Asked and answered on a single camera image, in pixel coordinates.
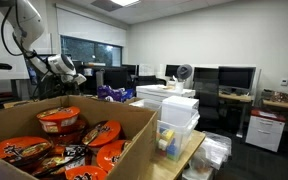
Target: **computer monitor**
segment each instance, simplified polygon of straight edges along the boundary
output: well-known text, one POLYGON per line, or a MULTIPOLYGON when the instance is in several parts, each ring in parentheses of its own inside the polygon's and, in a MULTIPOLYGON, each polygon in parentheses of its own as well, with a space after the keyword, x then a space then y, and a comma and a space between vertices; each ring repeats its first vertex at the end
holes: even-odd
POLYGON ((122 64, 122 67, 127 68, 127 72, 129 75, 138 75, 139 66, 138 65, 131 65, 131 64, 122 64))
POLYGON ((126 67, 105 67, 93 66, 92 76, 86 76, 85 94, 97 94, 96 72, 104 71, 104 85, 109 85, 113 89, 127 87, 127 68, 126 67))
POLYGON ((250 90, 252 88, 255 67, 219 67, 220 88, 250 90))
POLYGON ((165 76, 167 77, 177 77, 177 69, 180 67, 179 65, 166 65, 165 76))
POLYGON ((194 79, 218 79, 218 69, 195 67, 194 79))

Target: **office chair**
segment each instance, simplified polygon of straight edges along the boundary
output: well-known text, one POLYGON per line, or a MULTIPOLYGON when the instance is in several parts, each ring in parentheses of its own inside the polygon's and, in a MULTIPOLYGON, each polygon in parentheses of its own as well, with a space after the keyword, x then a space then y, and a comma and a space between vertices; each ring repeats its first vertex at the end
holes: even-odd
POLYGON ((145 85, 154 85, 154 84, 162 84, 165 86, 166 80, 156 78, 155 75, 138 76, 135 84, 136 84, 136 86, 145 86, 145 85))
POLYGON ((195 99, 199 99, 200 120, 195 129, 215 131, 219 127, 218 79, 194 79, 195 99))

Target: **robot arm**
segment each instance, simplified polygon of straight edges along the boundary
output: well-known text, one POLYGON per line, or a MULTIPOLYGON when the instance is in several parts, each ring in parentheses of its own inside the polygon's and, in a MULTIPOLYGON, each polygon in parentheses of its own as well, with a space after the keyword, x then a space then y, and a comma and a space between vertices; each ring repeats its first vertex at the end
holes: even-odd
POLYGON ((13 26, 13 38, 17 46, 39 75, 59 75, 63 83, 76 82, 78 85, 86 81, 84 76, 76 73, 71 59, 65 55, 42 60, 31 49, 31 44, 44 32, 44 23, 28 0, 0 0, 0 12, 13 26))

